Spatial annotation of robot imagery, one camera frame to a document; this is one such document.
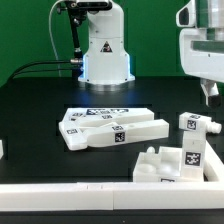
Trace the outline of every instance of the green background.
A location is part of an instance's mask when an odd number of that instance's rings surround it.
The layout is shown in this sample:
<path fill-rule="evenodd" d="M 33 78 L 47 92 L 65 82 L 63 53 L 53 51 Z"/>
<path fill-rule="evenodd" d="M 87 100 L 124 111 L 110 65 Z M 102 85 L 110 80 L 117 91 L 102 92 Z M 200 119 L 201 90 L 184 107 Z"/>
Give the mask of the green background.
<path fill-rule="evenodd" d="M 116 0 L 125 12 L 125 49 L 135 76 L 180 76 L 176 13 L 186 0 Z M 32 61 L 54 60 L 48 32 L 48 16 L 55 0 L 1 0 L 0 85 L 19 66 Z M 60 59 L 73 56 L 67 13 L 53 15 L 53 35 Z M 83 51 L 88 48 L 87 22 L 79 28 Z M 57 76 L 38 73 L 29 76 Z"/>

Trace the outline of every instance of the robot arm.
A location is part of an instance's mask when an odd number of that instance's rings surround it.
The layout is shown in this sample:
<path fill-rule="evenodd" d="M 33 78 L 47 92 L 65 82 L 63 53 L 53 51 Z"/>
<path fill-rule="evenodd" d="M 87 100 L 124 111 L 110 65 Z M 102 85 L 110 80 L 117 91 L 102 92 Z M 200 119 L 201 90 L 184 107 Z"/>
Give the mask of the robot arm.
<path fill-rule="evenodd" d="M 124 49 L 122 8 L 113 0 L 72 0 L 65 4 L 73 33 L 75 58 L 83 58 L 80 84 L 99 91 L 115 91 L 126 84 L 129 86 L 134 76 L 130 74 L 130 58 Z M 77 27 L 87 18 L 89 49 L 82 57 Z"/>
<path fill-rule="evenodd" d="M 201 78 L 206 104 L 217 107 L 221 97 L 216 82 L 224 83 L 224 1 L 191 0 L 176 16 L 184 72 Z"/>

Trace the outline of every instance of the black tabletop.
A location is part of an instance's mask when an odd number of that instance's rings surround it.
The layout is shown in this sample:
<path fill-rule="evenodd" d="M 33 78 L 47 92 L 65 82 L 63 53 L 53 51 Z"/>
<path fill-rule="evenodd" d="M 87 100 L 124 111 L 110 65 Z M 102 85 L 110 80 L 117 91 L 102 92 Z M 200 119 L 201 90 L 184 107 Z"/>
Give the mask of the black tabletop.
<path fill-rule="evenodd" d="M 169 138 L 107 148 L 68 150 L 58 123 L 68 108 L 141 108 L 170 124 Z M 198 79 L 137 78 L 118 92 L 94 92 L 71 78 L 16 78 L 0 88 L 0 183 L 130 182 L 139 152 L 149 146 L 181 147 L 179 115 L 192 112 L 223 124 L 224 105 L 211 109 Z M 224 131 L 207 140 L 224 160 Z M 0 221 L 17 223 L 223 223 L 223 210 L 153 210 L 110 212 L 1 213 Z"/>

